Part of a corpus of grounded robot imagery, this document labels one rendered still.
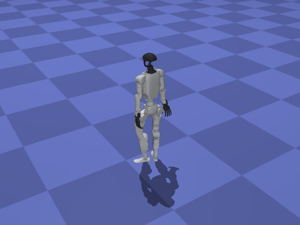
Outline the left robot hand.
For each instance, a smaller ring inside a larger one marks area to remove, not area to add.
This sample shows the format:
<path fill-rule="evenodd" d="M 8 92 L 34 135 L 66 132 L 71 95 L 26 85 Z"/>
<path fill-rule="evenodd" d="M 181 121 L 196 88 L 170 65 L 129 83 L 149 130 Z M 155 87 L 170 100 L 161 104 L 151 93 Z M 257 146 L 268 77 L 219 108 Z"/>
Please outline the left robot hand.
<path fill-rule="evenodd" d="M 140 113 L 138 113 L 137 116 L 135 116 L 135 122 L 136 122 L 137 127 L 142 129 L 142 127 L 140 125 L 140 120 L 139 120 L 140 117 L 141 117 Z"/>

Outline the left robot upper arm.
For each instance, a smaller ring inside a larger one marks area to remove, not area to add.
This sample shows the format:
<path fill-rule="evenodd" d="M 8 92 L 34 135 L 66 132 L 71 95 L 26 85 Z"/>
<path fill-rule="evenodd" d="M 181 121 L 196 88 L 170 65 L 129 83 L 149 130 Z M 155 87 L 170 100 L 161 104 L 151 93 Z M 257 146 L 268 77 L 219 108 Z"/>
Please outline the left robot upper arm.
<path fill-rule="evenodd" d="M 145 82 L 145 75 L 139 75 L 135 78 L 136 82 L 136 91 L 139 99 L 141 100 L 143 97 L 143 83 Z"/>

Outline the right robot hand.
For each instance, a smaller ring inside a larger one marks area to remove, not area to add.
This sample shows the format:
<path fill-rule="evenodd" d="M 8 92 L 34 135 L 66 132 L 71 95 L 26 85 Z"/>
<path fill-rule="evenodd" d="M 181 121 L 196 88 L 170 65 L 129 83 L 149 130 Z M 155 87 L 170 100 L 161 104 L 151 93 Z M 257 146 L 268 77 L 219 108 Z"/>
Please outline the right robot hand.
<path fill-rule="evenodd" d="M 165 116 L 166 116 L 166 112 L 167 112 L 167 117 L 168 117 L 168 115 L 170 116 L 172 114 L 172 112 L 171 112 L 171 109 L 170 109 L 169 105 L 167 105 L 167 104 L 168 104 L 168 102 L 166 100 L 166 104 L 163 104 L 163 109 L 165 111 Z"/>

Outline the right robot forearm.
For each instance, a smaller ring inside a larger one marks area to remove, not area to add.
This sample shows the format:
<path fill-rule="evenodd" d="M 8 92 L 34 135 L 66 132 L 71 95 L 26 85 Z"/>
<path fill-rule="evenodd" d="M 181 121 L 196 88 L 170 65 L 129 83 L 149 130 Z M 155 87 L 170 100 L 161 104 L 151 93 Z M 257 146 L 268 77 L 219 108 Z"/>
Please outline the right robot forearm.
<path fill-rule="evenodd" d="M 160 93 L 160 100 L 162 101 L 163 104 L 166 104 L 166 96 L 165 96 L 165 89 L 162 91 L 159 91 Z"/>

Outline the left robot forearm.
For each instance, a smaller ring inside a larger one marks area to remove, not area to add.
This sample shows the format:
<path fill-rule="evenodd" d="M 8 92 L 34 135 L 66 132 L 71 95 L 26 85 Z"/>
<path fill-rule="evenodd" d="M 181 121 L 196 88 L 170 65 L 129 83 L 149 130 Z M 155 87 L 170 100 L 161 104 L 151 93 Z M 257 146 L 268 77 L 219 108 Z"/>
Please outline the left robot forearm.
<path fill-rule="evenodd" d="M 138 113 L 141 114 L 141 104 L 142 102 L 139 99 L 138 95 L 135 95 L 135 116 L 137 116 Z"/>

